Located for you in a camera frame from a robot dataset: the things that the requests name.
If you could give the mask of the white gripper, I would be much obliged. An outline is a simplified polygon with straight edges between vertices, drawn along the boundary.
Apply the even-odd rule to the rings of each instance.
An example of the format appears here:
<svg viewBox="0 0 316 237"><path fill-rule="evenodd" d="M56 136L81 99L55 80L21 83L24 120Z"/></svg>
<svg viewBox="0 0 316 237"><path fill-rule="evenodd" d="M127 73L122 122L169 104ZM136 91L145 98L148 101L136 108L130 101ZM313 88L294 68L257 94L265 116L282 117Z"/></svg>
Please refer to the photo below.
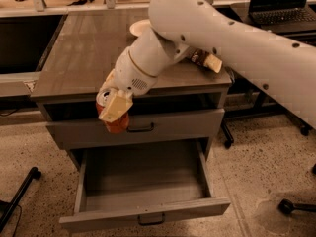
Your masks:
<svg viewBox="0 0 316 237"><path fill-rule="evenodd" d="M145 95L156 82L157 78L142 72L125 50L99 89L98 105L102 108L99 119L107 122L120 119L133 105L132 94Z"/></svg>

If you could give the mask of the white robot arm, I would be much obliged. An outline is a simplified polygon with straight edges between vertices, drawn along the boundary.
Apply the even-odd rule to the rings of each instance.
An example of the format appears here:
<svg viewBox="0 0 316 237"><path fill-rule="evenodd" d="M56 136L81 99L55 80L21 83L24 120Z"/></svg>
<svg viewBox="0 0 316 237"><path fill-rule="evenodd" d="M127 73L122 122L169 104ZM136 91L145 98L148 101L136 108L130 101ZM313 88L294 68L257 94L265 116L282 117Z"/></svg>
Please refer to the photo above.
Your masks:
<svg viewBox="0 0 316 237"><path fill-rule="evenodd" d="M167 67L195 49L213 53L310 126L316 126L316 48L229 19L205 0L150 0L150 26L118 58L98 96L114 122Z"/></svg>

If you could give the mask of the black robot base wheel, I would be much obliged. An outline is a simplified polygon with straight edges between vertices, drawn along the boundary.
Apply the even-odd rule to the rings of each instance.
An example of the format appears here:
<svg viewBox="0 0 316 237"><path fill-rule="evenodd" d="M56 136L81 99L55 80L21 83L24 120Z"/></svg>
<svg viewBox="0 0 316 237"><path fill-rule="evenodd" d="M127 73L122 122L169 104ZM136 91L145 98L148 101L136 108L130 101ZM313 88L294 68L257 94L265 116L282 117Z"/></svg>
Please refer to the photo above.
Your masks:
<svg viewBox="0 0 316 237"><path fill-rule="evenodd" d="M307 211L307 212L316 212L315 204L303 204L303 203L293 203L289 199L283 199L279 205L278 209L287 215L292 214L294 211Z"/></svg>

